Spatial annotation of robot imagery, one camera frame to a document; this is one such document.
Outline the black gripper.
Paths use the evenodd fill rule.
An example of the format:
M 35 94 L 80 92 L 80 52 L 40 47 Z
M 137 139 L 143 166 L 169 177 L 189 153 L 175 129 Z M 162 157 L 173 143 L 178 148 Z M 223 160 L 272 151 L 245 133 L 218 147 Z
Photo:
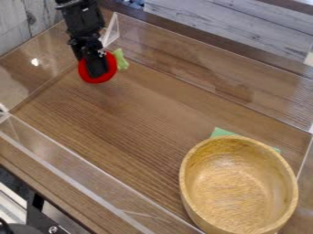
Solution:
M 86 69 L 92 79 L 107 73 L 107 59 L 99 40 L 106 21 L 96 0 L 55 0 L 62 11 L 70 36 L 68 44 L 78 61 L 86 61 Z

